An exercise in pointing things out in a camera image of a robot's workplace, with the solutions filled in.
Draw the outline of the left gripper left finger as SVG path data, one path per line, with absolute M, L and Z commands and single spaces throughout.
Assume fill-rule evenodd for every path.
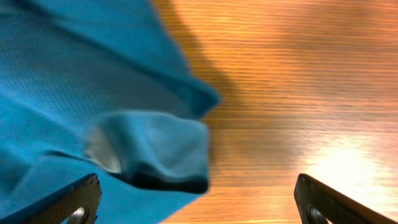
M 94 224 L 102 198 L 98 176 L 88 174 L 1 219 L 1 224 Z

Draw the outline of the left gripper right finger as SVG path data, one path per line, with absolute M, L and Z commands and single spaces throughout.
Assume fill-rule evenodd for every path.
M 397 224 L 307 174 L 298 175 L 294 199 L 304 224 Z

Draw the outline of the blue polo shirt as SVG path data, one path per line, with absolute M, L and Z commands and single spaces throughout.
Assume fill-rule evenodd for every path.
M 209 188 L 217 92 L 150 1 L 1 2 L 1 222 L 81 178 L 96 223 L 158 223 Z

